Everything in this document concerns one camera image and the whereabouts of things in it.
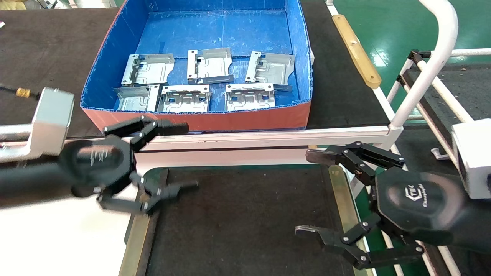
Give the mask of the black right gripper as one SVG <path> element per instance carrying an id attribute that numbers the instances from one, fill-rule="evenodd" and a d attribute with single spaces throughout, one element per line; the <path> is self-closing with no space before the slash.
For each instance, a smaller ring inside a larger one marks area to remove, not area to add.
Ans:
<path id="1" fill-rule="evenodd" d="M 345 146 L 330 145 L 325 150 L 308 149 L 306 160 L 328 167 L 341 164 L 363 185 L 374 186 L 380 215 L 372 213 L 346 233 L 310 225 L 295 227 L 296 235 L 317 236 L 323 250 L 342 256 L 354 268 L 415 261 L 424 254 L 424 248 L 416 240 L 437 246 L 454 241 L 453 228 L 466 203 L 466 191 L 457 177 L 405 171 L 402 156 L 360 141 Z M 388 170 L 376 176 L 367 162 Z M 402 246 L 361 250 L 358 241 L 376 228 Z"/>

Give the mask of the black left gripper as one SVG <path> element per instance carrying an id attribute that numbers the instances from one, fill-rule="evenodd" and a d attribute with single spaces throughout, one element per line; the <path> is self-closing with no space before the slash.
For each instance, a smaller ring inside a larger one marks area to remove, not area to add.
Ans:
<path id="1" fill-rule="evenodd" d="M 72 195 L 88 197 L 98 194 L 102 209 L 129 214 L 151 215 L 165 201 L 178 198 L 182 190 L 197 189 L 199 183 L 175 183 L 158 187 L 135 169 L 134 153 L 142 150 L 157 136 L 179 136 L 189 133 L 187 123 L 172 123 L 142 115 L 103 128 L 103 140 L 75 140 L 67 143 L 59 155 Z M 131 134 L 129 143 L 121 140 Z M 145 201 L 116 199 L 115 194 L 134 184 L 146 196 Z"/>

